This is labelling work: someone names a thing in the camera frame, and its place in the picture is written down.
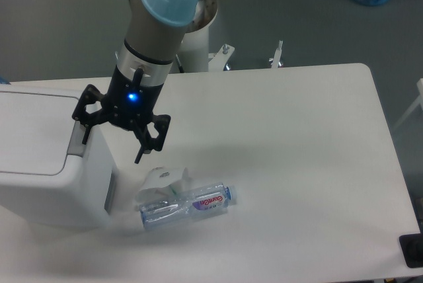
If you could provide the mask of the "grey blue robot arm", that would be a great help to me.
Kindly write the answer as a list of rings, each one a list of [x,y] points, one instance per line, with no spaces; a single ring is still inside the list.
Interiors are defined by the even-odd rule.
[[[182,39],[203,0],[128,0],[132,17],[108,90],[87,85],[73,111],[83,143],[96,125],[133,132],[139,154],[160,151],[171,123],[153,112]]]

